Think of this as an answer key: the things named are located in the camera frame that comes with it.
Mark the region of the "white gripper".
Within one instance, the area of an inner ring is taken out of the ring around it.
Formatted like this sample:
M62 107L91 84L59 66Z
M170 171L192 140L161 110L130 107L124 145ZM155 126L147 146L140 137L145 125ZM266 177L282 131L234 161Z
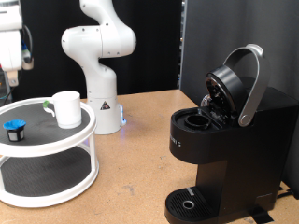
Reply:
M18 85L18 71L21 69L21 33L19 31L0 32L0 64L7 73L10 87Z

